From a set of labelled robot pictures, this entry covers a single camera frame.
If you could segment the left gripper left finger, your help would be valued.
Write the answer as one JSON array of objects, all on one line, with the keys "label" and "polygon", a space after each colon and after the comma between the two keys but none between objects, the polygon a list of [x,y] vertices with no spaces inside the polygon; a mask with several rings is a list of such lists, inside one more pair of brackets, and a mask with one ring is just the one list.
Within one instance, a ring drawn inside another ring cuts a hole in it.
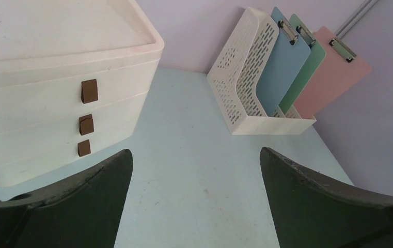
[{"label": "left gripper left finger", "polygon": [[0,247],[113,247],[133,172],[124,149],[45,187],[0,200]]}]

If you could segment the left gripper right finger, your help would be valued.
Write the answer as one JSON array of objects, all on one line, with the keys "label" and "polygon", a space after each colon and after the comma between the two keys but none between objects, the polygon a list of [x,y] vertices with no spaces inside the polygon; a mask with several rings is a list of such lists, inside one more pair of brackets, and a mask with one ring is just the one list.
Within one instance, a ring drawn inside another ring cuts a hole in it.
[{"label": "left gripper right finger", "polygon": [[393,196],[304,167],[271,148],[262,178],[280,247],[393,247]]}]

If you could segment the cream three-drawer cabinet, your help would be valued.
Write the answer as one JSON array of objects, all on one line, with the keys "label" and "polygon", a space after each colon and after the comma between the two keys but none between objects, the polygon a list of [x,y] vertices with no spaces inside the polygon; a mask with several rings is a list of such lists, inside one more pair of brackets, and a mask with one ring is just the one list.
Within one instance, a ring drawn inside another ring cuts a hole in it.
[{"label": "cream three-drawer cabinet", "polygon": [[0,1],[0,187],[130,137],[163,49],[136,1]]}]

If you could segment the pink clipboard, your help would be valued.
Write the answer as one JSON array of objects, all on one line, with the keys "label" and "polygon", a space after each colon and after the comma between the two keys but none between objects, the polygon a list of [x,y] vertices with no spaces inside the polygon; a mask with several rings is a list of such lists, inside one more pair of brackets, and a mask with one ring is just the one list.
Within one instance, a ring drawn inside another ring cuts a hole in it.
[{"label": "pink clipboard", "polygon": [[365,59],[327,27],[321,27],[315,37],[326,56],[293,104],[302,119],[312,119],[372,71]]}]

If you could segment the green clipboard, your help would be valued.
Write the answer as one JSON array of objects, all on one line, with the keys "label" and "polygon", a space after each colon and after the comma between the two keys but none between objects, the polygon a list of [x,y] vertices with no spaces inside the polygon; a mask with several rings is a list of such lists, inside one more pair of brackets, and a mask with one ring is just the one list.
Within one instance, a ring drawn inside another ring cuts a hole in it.
[{"label": "green clipboard", "polygon": [[286,117],[288,116],[288,112],[293,106],[295,100],[298,98],[310,78],[313,76],[317,68],[326,57],[326,52],[323,46],[314,36],[314,33],[304,24],[304,22],[296,14],[293,14],[290,17],[289,22],[292,24],[293,27],[295,27],[296,31],[309,46],[310,54],[305,63],[303,64],[302,68],[298,72],[286,95],[279,104],[279,108],[282,110],[283,114]]}]

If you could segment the blue clipboard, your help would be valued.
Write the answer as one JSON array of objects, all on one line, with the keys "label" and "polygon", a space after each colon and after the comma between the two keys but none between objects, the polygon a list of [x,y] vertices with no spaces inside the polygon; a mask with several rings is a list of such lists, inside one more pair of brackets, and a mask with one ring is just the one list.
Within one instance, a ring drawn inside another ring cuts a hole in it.
[{"label": "blue clipboard", "polygon": [[274,7],[278,38],[257,83],[256,94],[265,113],[272,116],[310,55],[310,47],[285,15]]}]

